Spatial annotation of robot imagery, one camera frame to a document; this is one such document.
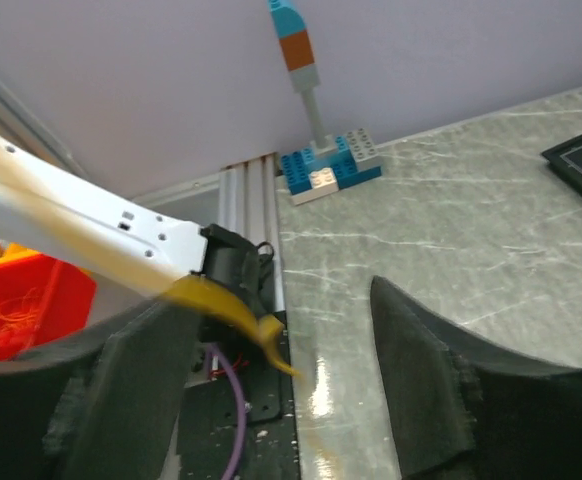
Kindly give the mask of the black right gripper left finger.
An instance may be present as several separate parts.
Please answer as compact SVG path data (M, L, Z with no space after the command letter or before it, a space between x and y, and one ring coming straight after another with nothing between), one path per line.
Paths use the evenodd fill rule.
M198 315L145 302L0 361L0 479L156 479Z

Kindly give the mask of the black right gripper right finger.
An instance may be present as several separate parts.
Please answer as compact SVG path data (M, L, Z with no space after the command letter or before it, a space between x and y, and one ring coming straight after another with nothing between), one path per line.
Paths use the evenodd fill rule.
M582 368L454 324L376 276L377 360L405 479L582 479Z

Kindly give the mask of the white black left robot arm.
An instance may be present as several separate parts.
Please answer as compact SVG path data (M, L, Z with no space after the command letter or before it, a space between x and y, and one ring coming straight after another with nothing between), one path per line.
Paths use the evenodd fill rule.
M202 272L198 224L160 215L0 139L0 239L219 318L255 342L278 326Z

